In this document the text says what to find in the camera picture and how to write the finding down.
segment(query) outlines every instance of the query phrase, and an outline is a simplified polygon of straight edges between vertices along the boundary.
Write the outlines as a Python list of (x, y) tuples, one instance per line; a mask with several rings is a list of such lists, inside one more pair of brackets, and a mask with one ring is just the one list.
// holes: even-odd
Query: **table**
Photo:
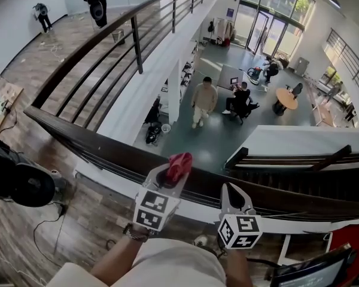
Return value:
[(298, 100), (294, 99), (294, 95), (286, 88), (278, 88), (276, 90), (276, 97), (278, 101), (273, 105), (273, 111), (278, 116), (282, 116), (284, 111), (288, 109), (297, 109)]
[(22, 91), (23, 88), (12, 83), (6, 83), (0, 88), (0, 127), (7, 116), (7, 111), (4, 107), (11, 108)]
[(321, 123), (325, 123), (330, 127), (335, 127), (333, 117), (331, 116), (330, 111), (325, 106), (317, 105), (316, 107), (313, 108), (313, 110), (314, 109), (318, 109), (318, 113), (321, 117), (321, 121), (317, 123), (317, 126), (319, 126)]
[(238, 83), (242, 84), (244, 71), (234, 67), (223, 65), (217, 87), (233, 90), (232, 86), (230, 85), (230, 79), (237, 77), (238, 77)]

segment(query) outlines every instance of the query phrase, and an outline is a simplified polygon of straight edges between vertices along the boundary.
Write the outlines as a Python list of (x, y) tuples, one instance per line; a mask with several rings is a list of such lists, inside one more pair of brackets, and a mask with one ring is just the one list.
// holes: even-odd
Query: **round table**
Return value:
[(294, 99), (294, 95), (286, 88), (278, 88), (276, 90), (276, 97), (278, 101), (273, 105), (273, 111), (278, 116), (282, 116), (284, 111), (288, 109), (297, 109), (298, 100)]

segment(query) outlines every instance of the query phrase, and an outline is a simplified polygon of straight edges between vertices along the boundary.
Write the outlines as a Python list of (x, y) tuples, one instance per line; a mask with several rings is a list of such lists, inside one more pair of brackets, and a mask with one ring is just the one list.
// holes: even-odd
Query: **sneaker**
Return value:
[(207, 246), (209, 239), (206, 235), (200, 235), (193, 240), (194, 246)]

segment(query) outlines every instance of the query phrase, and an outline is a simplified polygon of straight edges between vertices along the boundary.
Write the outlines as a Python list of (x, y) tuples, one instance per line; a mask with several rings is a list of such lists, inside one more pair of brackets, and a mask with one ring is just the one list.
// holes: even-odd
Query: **ceiling light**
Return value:
[(340, 8), (340, 4), (338, 0), (329, 0), (333, 5), (335, 5), (337, 8)]

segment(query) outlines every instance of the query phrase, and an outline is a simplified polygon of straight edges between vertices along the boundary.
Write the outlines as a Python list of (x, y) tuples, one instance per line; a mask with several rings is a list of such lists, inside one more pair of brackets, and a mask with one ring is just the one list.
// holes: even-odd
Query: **red object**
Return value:
[(347, 279), (341, 283), (343, 286), (346, 282), (352, 280), (359, 275), (359, 224), (348, 225), (333, 232), (333, 238), (330, 245), (330, 250), (336, 249), (339, 246), (349, 243), (353, 250), (356, 250), (357, 255), (355, 261), (347, 269)]
[(177, 183), (186, 173), (190, 173), (193, 157), (189, 152), (169, 157), (170, 168), (166, 173), (166, 182)]

